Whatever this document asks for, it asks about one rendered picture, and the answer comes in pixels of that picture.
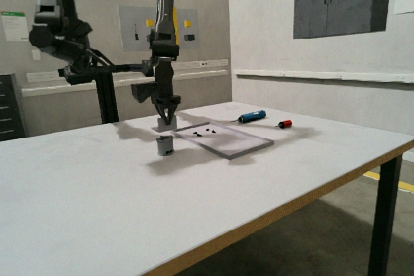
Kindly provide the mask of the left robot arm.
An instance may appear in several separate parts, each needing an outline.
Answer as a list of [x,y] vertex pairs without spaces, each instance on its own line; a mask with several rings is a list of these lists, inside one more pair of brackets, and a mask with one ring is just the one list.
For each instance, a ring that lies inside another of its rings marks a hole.
[[[177,61],[180,45],[176,43],[173,23],[174,0],[157,0],[155,27],[150,31],[150,47],[152,56],[145,61],[145,67],[153,70],[155,80],[159,82],[144,82],[131,84],[133,98],[143,103],[148,97],[169,97],[168,82],[174,76],[172,61]],[[166,58],[170,57],[170,58]]]

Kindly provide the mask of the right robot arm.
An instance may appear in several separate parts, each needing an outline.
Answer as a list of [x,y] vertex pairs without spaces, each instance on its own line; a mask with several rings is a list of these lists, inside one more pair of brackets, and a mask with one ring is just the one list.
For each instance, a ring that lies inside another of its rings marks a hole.
[[[79,46],[90,47],[88,34],[92,31],[88,22],[78,19],[76,0],[37,0],[28,39],[32,46],[55,58],[60,44],[60,51],[76,56]],[[72,63],[68,64],[69,68],[64,70],[68,79],[98,75],[79,72],[72,68]]]

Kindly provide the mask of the blue screwdriver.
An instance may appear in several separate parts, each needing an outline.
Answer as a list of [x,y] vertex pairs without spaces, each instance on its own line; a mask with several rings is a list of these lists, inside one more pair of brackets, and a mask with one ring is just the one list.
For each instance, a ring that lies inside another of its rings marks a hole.
[[[247,114],[242,114],[240,117],[238,117],[234,121],[239,121],[239,122],[244,123],[244,122],[260,119],[260,118],[263,118],[265,116],[266,116],[266,111],[265,110],[260,110],[260,111],[255,111],[255,112],[251,112],[251,113],[247,113]],[[234,122],[234,121],[230,121],[230,122]]]

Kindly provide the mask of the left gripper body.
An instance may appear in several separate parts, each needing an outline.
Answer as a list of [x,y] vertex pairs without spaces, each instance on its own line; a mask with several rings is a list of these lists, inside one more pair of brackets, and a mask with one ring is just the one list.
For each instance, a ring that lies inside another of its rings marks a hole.
[[169,87],[169,97],[166,98],[156,98],[151,96],[152,104],[158,106],[170,105],[170,104],[181,104],[181,96],[173,95],[173,85],[172,80],[168,82]]

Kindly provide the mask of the white metal bracket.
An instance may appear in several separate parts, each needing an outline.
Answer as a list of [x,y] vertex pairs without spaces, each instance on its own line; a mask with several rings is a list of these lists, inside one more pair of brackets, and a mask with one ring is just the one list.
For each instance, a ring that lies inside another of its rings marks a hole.
[[157,118],[157,122],[158,122],[158,126],[151,127],[151,129],[154,130],[154,131],[157,131],[159,133],[177,129],[176,115],[173,115],[173,118],[172,118],[172,121],[171,121],[170,125],[167,125],[165,123],[163,117]]

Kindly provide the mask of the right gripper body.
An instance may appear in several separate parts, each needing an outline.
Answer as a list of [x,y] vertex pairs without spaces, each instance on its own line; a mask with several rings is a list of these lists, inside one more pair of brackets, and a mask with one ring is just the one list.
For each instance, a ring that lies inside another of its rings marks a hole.
[[[60,44],[61,46],[61,44]],[[60,51],[60,46],[58,48],[58,59],[64,60],[66,62],[72,63],[73,66],[72,68],[76,69],[77,71],[80,70],[81,67],[81,63],[83,60],[83,57],[85,55],[85,52],[87,49],[91,50],[94,54],[96,53],[97,49],[93,49],[91,47],[84,47],[84,46],[79,46],[77,49],[77,53],[76,56],[68,54],[66,52]]]

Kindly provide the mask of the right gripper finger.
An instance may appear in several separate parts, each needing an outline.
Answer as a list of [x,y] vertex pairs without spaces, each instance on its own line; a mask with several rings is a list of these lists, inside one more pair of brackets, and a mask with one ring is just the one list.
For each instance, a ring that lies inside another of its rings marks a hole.
[[[98,61],[100,64],[102,64],[105,68],[104,69],[88,68],[91,57],[94,58],[96,61]],[[110,69],[111,67],[109,65],[107,65],[103,60],[101,60],[92,51],[87,49],[83,57],[79,72],[110,72]]]
[[[96,50],[95,55],[97,55],[99,58],[102,57],[107,63],[109,63],[111,65],[111,69],[110,70],[115,70],[116,69],[116,65],[113,64],[103,53],[101,53],[99,50]],[[95,59],[93,59],[93,64],[91,68],[100,68],[100,69],[104,69],[105,67],[98,67],[98,61],[96,61]]]

